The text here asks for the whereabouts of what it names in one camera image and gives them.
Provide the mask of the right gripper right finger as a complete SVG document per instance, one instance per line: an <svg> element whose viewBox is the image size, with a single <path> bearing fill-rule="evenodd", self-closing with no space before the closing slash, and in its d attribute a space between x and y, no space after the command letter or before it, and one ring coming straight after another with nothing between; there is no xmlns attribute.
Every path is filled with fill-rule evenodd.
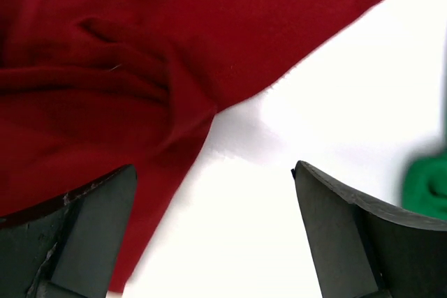
<svg viewBox="0 0 447 298"><path fill-rule="evenodd" d="M292 170L324 298L446 296L446 222L343 184L304 161Z"/></svg>

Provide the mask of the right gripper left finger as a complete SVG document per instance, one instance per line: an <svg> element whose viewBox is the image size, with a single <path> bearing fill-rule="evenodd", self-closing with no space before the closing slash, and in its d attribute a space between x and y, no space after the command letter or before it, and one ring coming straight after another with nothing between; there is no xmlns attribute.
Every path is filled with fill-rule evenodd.
<svg viewBox="0 0 447 298"><path fill-rule="evenodd" d="M105 297L137 188L132 165L1 217L2 297Z"/></svg>

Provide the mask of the green t shirt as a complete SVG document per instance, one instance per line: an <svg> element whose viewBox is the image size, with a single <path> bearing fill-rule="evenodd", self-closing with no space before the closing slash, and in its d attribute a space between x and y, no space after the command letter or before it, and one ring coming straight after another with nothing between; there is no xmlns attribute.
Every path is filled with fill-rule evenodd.
<svg viewBox="0 0 447 298"><path fill-rule="evenodd" d="M432 218L446 220L446 156L413 162L404 178L402 207Z"/></svg>

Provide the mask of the red t shirt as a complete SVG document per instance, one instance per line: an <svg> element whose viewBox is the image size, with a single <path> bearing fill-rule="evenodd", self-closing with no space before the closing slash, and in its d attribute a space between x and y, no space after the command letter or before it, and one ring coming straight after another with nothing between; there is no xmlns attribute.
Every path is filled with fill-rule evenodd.
<svg viewBox="0 0 447 298"><path fill-rule="evenodd" d="M1 0L1 213L126 164L124 286L214 116L381 0Z"/></svg>

